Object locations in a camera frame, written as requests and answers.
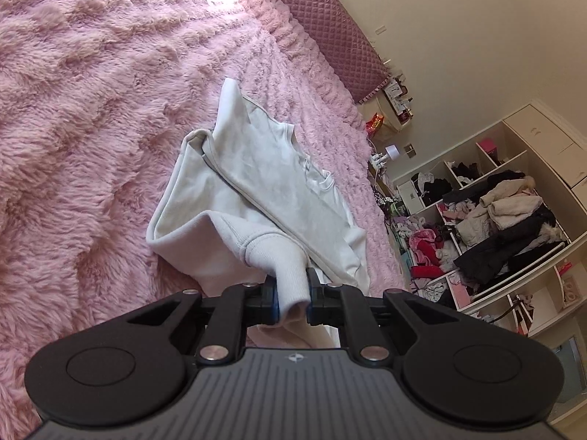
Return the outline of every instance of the white sweatshirt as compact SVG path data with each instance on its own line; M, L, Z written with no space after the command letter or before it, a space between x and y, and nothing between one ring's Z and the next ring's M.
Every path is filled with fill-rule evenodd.
M279 327L261 328L265 339L249 335L300 348L332 345L324 329L305 324L306 267L366 294L365 239L331 174L300 150L294 126L270 118L230 79L214 131L199 129L183 140L147 229L153 251L209 296L275 276Z

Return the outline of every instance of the beige wall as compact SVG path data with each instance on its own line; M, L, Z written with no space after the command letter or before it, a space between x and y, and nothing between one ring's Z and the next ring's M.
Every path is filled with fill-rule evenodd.
M341 0L382 58L407 77L415 117L394 138L418 155L391 177L437 156L528 102L539 57L526 47L512 0ZM379 36L375 29L385 25Z
M536 97L587 134L587 0L341 1L414 97L393 142L418 155L394 161L391 178Z
M587 140L587 0L517 0L549 73L537 95Z

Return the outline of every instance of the metal screw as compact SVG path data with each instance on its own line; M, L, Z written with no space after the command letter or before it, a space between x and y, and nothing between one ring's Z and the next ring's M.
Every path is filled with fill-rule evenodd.
M389 351L380 345L368 345L361 349L361 355L368 361L382 361L387 358Z
M228 349L223 345L207 345L200 349L200 355L207 361L219 361L228 355Z

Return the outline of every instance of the cabinet door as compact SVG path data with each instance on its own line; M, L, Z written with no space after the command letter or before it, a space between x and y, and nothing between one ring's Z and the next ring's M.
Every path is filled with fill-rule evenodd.
M573 143L567 134L531 105L511 115L505 122L547 162Z
M406 205L407 210L410 212L410 215L418 213L420 210L424 209L422 200L420 200L418 193L416 193L414 182L408 180L406 183L402 183L398 186L397 190L400 192L401 199L403 200L404 205Z
M570 186L576 185L587 176L587 152L576 143L560 154L552 155L550 159L547 162Z
M587 208L587 178L581 180L577 185L575 185L573 192L579 201L583 204L583 206Z

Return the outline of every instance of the pink bed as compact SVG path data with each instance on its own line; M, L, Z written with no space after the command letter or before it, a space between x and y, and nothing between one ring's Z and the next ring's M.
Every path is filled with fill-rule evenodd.
M0 0L0 438L39 419L41 346L196 282L149 251L181 139L224 77L333 172L368 232L373 295L398 262L350 94L279 0Z

